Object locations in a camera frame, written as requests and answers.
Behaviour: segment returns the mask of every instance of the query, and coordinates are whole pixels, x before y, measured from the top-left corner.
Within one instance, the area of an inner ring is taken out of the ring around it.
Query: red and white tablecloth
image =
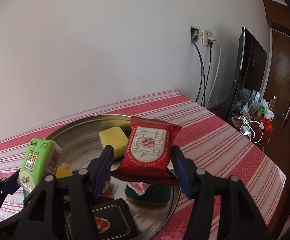
[[[96,114],[125,114],[182,125],[175,138],[184,155],[198,168],[214,176],[228,178],[236,174],[247,187],[261,214],[269,223],[285,183],[285,174],[255,145],[234,128],[174,91],[141,96],[101,106],[83,113],[61,118],[0,142],[0,179],[17,171],[32,138],[45,138],[63,125]],[[8,196],[0,211],[0,221],[23,207],[19,189]],[[193,201],[181,196],[174,215],[154,239],[182,239],[189,221]],[[215,199],[210,239],[216,239],[220,214],[220,198]]]

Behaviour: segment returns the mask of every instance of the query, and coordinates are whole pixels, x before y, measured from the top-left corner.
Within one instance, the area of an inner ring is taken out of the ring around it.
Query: brown door
[[[290,108],[290,37],[273,30],[272,62],[264,94],[266,101],[277,97],[273,112],[285,119]]]

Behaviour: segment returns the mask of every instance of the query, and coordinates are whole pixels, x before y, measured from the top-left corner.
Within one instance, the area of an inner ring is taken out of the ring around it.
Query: charging cable
[[[216,42],[218,42],[218,44],[220,45],[220,55],[218,57],[218,64],[217,64],[216,74],[215,74],[215,78],[214,78],[214,82],[213,82],[213,85],[212,85],[211,92],[209,93],[209,96],[208,96],[208,99],[207,99],[206,106],[208,106],[209,98],[211,97],[211,94],[212,94],[212,91],[213,91],[213,88],[214,88],[214,85],[215,85],[215,82],[216,82],[216,78],[217,78],[217,74],[218,74],[218,69],[220,68],[220,63],[221,63],[221,43],[217,39],[212,38],[212,37],[207,37],[207,39],[210,40],[210,41],[216,41]]]
[[[263,137],[263,133],[264,133],[264,125],[263,125],[263,123],[261,122],[261,123],[259,123],[259,122],[257,122],[257,121],[247,121],[247,119],[244,117],[244,116],[240,116],[238,119],[241,119],[242,120],[242,122],[243,122],[243,124],[242,124],[242,126],[241,126],[241,128],[239,129],[239,131],[241,132],[241,134],[243,134],[243,135],[247,135],[249,138],[250,138],[250,141],[253,139],[253,138],[255,138],[255,136],[256,136],[256,133],[254,132],[254,130],[253,130],[253,128],[249,125],[251,122],[256,122],[256,123],[258,123],[259,124],[259,127],[262,129],[262,135],[261,135],[261,138],[257,141],[257,142],[253,142],[253,143],[258,143],[258,142],[260,142],[261,141],[261,139],[262,139],[262,137]]]

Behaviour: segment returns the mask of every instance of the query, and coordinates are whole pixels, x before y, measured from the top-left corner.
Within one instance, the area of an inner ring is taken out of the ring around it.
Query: door frame
[[[288,38],[290,38],[290,30],[279,25],[279,24],[270,24],[270,48],[269,48],[269,59],[268,59],[268,64],[267,64],[267,68],[265,70],[265,76],[264,76],[264,84],[261,90],[261,96],[263,97],[265,94],[265,90],[268,84],[268,78],[269,78],[269,72],[270,69],[272,67],[272,55],[273,55],[273,31],[278,32],[282,35],[287,36]],[[288,111],[286,112],[284,121],[287,121],[288,118],[290,117],[290,105],[288,107]]]

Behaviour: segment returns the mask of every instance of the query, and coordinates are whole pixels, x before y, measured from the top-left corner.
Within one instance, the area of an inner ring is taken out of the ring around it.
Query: television
[[[224,120],[230,119],[239,112],[249,100],[249,93],[253,90],[260,91],[266,59],[266,51],[247,28],[243,27],[239,38],[233,84],[223,106]]]

